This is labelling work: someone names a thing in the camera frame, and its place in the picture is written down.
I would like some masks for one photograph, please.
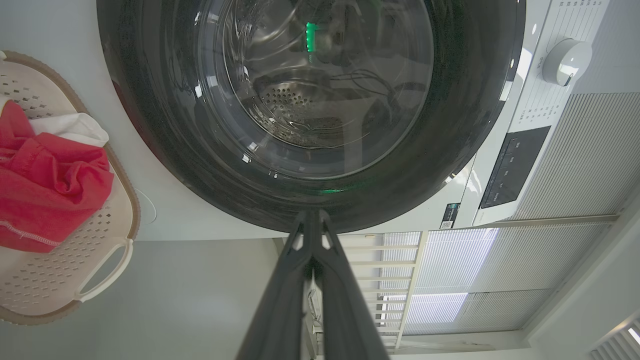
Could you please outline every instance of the control panel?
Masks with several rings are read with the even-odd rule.
[[[517,200],[550,128],[507,134],[480,202],[481,209]]]

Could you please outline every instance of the label sticker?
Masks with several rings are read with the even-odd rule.
[[[453,228],[453,223],[456,221],[456,217],[458,216],[459,209],[460,209],[459,202],[455,204],[447,204],[447,207],[444,210],[444,216],[442,217],[442,223],[440,224],[441,229]]]

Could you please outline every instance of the laundry basket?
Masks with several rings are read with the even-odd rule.
[[[30,119],[88,113],[59,74],[10,51],[0,52],[0,94],[11,97]],[[105,150],[115,177],[111,195],[100,210],[48,254],[0,247],[0,319],[22,325],[57,320],[106,289],[128,265],[140,207],[108,144]],[[83,291],[120,247],[124,252],[116,268],[98,285]]]

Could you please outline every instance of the washing machine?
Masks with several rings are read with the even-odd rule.
[[[139,240],[428,231],[513,214],[607,4],[25,0],[0,42],[110,134]]]

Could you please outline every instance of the basket handle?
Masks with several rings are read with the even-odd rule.
[[[127,268],[127,265],[131,260],[131,255],[133,253],[133,240],[127,239],[127,238],[120,238],[119,240],[120,240],[120,243],[114,246],[113,249],[111,249],[109,253],[104,256],[104,258],[100,261],[98,266],[96,266],[91,272],[91,274],[89,274],[89,276],[86,277],[86,279],[82,282],[82,284],[80,284],[80,286],[76,290],[76,293],[74,294],[75,300],[85,302],[87,300],[93,299],[99,293],[103,292],[106,288],[111,286],[111,284],[113,284],[113,282],[116,281],[116,279],[120,277],[120,275],[122,275],[122,272],[124,271],[125,268]],[[80,291],[82,291],[86,283],[88,283],[89,280],[91,280],[91,278],[95,275],[98,269],[102,267],[102,265],[104,265],[104,263],[115,252],[115,250],[121,247],[124,247],[124,253],[122,254],[122,259],[120,259],[120,262],[115,267],[115,269],[113,269],[113,271],[107,277],[105,277],[104,280],[100,282],[100,284],[96,285],[91,290],[81,293]]]

